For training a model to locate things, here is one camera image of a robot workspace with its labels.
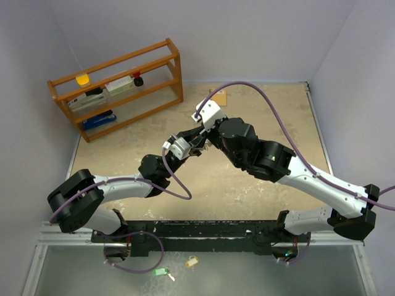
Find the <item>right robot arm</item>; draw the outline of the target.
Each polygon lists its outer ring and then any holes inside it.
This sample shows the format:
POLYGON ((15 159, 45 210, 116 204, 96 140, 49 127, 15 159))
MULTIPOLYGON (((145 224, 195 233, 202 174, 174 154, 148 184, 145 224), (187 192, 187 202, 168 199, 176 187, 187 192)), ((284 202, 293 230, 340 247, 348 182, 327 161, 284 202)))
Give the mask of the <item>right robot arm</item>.
POLYGON ((379 189, 356 186, 315 167, 308 167, 296 153, 275 142, 260 140, 254 127, 241 118, 203 120, 208 140, 237 168, 253 177, 293 187, 322 201, 315 210, 279 213, 275 236, 289 241, 295 235, 334 231, 347 239, 364 240, 374 229, 376 214, 370 201, 379 189))

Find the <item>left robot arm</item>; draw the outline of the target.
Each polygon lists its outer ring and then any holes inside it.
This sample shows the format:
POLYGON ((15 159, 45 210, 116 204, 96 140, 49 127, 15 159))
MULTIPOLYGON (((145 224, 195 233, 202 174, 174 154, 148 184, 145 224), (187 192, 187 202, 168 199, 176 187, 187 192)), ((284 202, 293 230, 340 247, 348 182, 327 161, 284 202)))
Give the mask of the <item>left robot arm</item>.
POLYGON ((204 129, 197 127, 171 136, 161 155, 147 154, 138 172, 127 176, 99 176, 88 169, 78 170, 47 197, 52 210, 50 223, 62 232, 86 227, 106 234, 114 242, 127 235, 127 224, 119 210, 103 210, 100 204, 130 197, 148 198, 168 192, 171 180, 182 182, 175 173, 190 156, 199 156, 204 129))

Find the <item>bunch of metal keys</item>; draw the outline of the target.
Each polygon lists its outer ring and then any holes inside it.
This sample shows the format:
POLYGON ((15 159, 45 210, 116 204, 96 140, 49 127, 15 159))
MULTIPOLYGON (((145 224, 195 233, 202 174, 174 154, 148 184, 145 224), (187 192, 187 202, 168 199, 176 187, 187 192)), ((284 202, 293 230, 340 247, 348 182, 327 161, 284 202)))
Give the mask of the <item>bunch of metal keys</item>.
POLYGON ((212 146, 212 144, 211 143, 209 143, 209 142, 207 142, 207 143, 205 143, 204 145, 203 145, 203 150, 209 150, 209 148, 212 146))

